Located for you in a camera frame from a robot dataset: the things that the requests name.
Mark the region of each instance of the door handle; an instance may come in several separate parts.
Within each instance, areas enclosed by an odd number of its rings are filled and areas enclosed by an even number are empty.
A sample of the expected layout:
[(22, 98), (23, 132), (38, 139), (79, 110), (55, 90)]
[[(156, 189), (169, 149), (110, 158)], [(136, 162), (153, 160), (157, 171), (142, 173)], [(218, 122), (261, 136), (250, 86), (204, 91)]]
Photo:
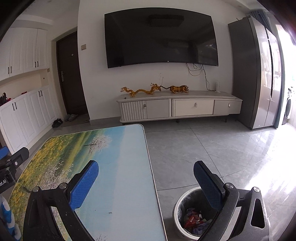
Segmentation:
[(64, 73), (61, 71), (62, 82), (64, 82)]

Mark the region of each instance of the refrigerator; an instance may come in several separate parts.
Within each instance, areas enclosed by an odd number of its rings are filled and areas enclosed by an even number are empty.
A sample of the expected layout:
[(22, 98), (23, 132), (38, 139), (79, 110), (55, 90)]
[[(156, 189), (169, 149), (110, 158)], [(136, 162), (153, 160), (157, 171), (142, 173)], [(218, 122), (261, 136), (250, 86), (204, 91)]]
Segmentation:
[(250, 129), (273, 126), (281, 92), (276, 37), (253, 17), (228, 24), (233, 56), (232, 94), (242, 99), (238, 120)]

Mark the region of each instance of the television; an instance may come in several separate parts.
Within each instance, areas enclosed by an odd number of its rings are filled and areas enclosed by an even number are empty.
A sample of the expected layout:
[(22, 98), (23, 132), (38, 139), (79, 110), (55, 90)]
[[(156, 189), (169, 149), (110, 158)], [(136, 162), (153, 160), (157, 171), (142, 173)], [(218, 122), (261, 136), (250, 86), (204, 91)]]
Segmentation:
[(162, 7), (104, 15), (108, 68), (178, 62), (218, 66), (212, 17)]

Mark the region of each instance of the screw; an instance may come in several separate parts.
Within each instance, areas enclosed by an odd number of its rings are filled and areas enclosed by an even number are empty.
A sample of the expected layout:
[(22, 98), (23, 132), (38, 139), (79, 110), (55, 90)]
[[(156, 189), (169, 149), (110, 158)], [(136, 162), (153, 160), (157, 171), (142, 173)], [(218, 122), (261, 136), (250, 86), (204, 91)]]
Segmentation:
[(258, 187), (253, 187), (255, 192), (260, 192), (260, 189)]
[(38, 192), (39, 191), (39, 187), (33, 187), (32, 192)]
[(228, 188), (228, 189), (232, 189), (234, 186), (232, 183), (226, 183), (225, 186)]
[(59, 188), (60, 189), (65, 189), (67, 187), (67, 183), (61, 183), (60, 185), (59, 185)]

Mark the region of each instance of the dragon figurine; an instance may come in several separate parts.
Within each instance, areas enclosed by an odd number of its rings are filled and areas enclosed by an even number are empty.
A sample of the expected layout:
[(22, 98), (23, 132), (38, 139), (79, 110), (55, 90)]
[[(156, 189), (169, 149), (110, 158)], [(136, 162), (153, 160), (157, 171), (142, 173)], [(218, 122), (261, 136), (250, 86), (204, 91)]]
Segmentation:
[(127, 88), (127, 87), (122, 87), (121, 90), (120, 90), (120, 92), (123, 92), (123, 91), (130, 92), (130, 96), (131, 97), (135, 97), (138, 92), (145, 92), (146, 94), (153, 95), (154, 94), (153, 92), (155, 90), (161, 91), (160, 86), (158, 86), (157, 84), (152, 84), (151, 83), (151, 89), (150, 89), (150, 91), (143, 90), (143, 89), (138, 89), (137, 91), (133, 91), (133, 90), (130, 90), (129, 88)]
[(166, 90), (167, 90), (167, 89), (170, 89), (170, 91), (173, 92), (174, 94), (177, 94), (178, 92), (188, 93), (188, 91), (189, 91), (189, 88), (188, 88), (187, 85), (182, 85), (182, 86), (174, 86), (174, 85), (172, 85), (172, 86), (170, 86), (170, 87), (168, 87), (168, 88), (163, 87), (163, 86), (161, 85), (160, 87), (162, 87), (162, 88), (164, 88), (164, 89), (166, 89)]

